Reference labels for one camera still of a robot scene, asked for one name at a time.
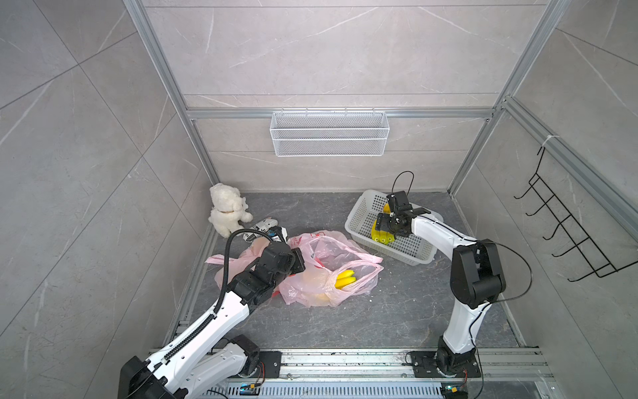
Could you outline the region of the yellow-green banana bunch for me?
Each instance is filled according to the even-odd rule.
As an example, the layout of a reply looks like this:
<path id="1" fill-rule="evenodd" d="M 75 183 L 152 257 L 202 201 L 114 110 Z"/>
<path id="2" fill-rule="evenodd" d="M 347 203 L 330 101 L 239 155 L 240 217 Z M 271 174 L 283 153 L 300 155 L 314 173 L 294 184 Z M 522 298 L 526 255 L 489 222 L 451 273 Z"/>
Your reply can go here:
<path id="1" fill-rule="evenodd" d="M 377 218 L 371 228 L 371 238 L 375 242 L 388 245 L 395 241 L 395 236 L 391 232 L 381 229 L 384 223 L 389 222 L 390 215 L 390 205 L 386 203 L 383 207 L 382 212 L 377 215 Z"/>

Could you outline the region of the bright yellow banana bunch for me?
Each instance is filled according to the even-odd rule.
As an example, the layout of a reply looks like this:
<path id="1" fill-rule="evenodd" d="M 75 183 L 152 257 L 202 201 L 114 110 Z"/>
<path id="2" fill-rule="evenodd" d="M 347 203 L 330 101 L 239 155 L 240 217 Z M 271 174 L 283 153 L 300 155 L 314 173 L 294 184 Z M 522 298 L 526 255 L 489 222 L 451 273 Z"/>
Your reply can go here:
<path id="1" fill-rule="evenodd" d="M 338 274 L 337 280 L 335 282 L 335 288 L 343 289 L 350 284 L 354 284 L 355 282 L 357 282 L 355 272 L 351 269 L 347 269 L 344 272 Z"/>

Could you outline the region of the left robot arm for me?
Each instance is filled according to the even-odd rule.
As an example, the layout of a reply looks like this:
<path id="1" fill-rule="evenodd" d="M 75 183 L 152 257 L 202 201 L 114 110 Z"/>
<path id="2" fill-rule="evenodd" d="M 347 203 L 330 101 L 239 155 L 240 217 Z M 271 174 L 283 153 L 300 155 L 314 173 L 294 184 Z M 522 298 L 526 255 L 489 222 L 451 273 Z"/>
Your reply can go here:
<path id="1" fill-rule="evenodd" d="M 279 284 L 305 269 L 302 252 L 271 242 L 262 255 L 221 290 L 216 303 L 181 335 L 149 355 L 132 357 L 122 368 L 119 398 L 196 398 L 236 375 L 250 376 L 259 348 L 244 336 L 218 352 L 214 346 L 252 311 L 270 299 Z"/>

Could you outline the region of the plain pink plastic bag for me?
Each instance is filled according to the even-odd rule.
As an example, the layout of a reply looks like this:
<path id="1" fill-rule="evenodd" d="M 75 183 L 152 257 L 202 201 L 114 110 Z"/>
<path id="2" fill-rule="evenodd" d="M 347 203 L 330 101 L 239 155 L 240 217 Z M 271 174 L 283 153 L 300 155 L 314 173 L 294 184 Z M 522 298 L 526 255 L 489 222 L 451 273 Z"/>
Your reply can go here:
<path id="1" fill-rule="evenodd" d="M 341 232 L 320 230 L 300 234 L 287 243 L 302 251 L 306 269 L 290 275 L 277 287 L 286 304 L 337 307 L 351 297 L 370 294 L 378 284 L 383 259 L 368 253 Z M 336 289 L 338 274 L 347 269 L 355 272 L 357 282 Z"/>

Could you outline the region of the white plastic basket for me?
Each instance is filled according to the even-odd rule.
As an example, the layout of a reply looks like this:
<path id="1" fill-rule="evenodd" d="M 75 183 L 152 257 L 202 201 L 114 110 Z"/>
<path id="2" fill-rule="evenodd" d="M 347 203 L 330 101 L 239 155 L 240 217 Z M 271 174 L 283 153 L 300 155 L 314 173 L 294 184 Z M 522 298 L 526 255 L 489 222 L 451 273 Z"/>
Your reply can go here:
<path id="1" fill-rule="evenodd" d="M 346 231 L 357 244 L 363 245 L 410 266 L 429 264 L 437 249 L 427 240 L 410 234 L 401 237 L 381 232 L 385 236 L 373 238 L 378 215 L 387 205 L 386 194 L 380 191 L 364 191 L 353 206 L 345 223 Z"/>

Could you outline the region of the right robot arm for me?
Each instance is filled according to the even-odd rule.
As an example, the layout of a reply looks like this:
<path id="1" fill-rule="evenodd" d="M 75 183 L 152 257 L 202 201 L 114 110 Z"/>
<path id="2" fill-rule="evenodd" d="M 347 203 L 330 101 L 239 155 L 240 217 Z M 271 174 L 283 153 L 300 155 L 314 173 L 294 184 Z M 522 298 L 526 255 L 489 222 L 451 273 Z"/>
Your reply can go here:
<path id="1" fill-rule="evenodd" d="M 451 260 L 450 289 L 455 304 L 435 361 L 440 374 L 453 377 L 475 361 L 475 339 L 484 317 L 506 289 L 497 244 L 462 234 L 428 209 L 413 207 L 405 191 L 386 198 L 390 212 L 378 214 L 378 231 L 399 237 L 415 235 Z"/>

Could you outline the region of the pink printed plastic bag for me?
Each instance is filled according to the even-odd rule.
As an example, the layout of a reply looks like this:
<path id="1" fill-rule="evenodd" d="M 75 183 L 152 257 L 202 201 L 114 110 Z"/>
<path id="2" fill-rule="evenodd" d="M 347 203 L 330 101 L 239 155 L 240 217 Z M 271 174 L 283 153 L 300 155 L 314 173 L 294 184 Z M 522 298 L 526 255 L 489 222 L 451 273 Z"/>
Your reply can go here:
<path id="1" fill-rule="evenodd" d="M 249 264 L 251 264 L 255 259 L 259 258 L 264 252 L 264 249 L 269 244 L 271 243 L 266 238 L 255 239 L 253 243 L 251 244 L 251 246 L 248 249 L 246 249 L 244 252 L 242 252 L 237 259 L 230 258 L 229 259 L 229 282 L 237 274 L 243 272 L 244 269 L 247 269 L 247 267 L 249 267 Z M 223 275 L 224 275 L 224 269 L 223 269 L 224 256 L 222 254 L 216 254 L 206 259 L 205 262 L 206 264 L 209 264 L 209 265 L 222 267 L 214 276 L 214 281 L 216 282 L 218 288 L 221 289 Z"/>

